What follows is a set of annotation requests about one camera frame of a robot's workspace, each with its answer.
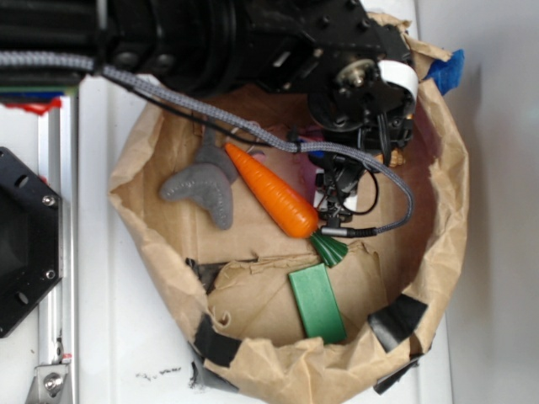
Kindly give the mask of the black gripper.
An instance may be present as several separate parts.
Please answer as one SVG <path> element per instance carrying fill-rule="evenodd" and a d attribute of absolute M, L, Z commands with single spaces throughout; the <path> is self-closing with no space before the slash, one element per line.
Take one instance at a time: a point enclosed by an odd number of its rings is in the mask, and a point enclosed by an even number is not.
<path fill-rule="evenodd" d="M 334 141 L 361 150 L 405 147 L 413 133 L 419 90 L 411 50 L 397 27 L 371 26 L 382 48 L 359 55 L 334 73 L 331 87 L 311 93 L 311 116 Z"/>

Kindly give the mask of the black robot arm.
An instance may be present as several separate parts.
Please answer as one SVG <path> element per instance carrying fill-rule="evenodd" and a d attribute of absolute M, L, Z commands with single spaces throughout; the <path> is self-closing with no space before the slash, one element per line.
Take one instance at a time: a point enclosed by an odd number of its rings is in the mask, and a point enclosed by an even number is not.
<path fill-rule="evenodd" d="M 411 52 L 359 1 L 4 1 L 10 51 L 87 56 L 191 97 L 302 93 L 333 141 L 368 151 L 412 135 Z"/>

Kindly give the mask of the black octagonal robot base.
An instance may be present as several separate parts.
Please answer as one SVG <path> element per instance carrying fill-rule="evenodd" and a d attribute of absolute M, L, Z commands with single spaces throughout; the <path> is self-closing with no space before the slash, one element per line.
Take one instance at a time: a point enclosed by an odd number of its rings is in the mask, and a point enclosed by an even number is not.
<path fill-rule="evenodd" d="M 60 280 L 61 197 L 1 148 L 1 337 Z"/>

